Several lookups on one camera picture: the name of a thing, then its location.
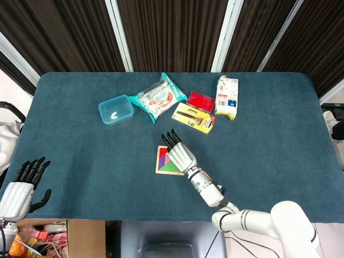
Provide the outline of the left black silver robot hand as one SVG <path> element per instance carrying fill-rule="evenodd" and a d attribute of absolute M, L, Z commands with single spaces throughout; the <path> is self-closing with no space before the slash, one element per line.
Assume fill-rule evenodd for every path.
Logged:
<path fill-rule="evenodd" d="M 52 190 L 47 189 L 42 200 L 33 203 L 32 198 L 40 180 L 50 165 L 44 157 L 24 162 L 18 169 L 15 179 L 8 184 L 1 199 L 1 219 L 18 222 L 27 214 L 44 207 L 51 197 Z"/>

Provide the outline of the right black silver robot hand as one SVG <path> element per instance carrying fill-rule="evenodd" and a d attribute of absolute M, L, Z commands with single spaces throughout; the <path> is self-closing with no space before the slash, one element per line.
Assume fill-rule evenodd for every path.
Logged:
<path fill-rule="evenodd" d="M 191 168 L 197 165 L 196 157 L 173 129 L 167 132 L 167 134 L 161 134 L 161 138 L 167 146 L 167 155 L 169 159 L 180 172 L 187 173 Z"/>

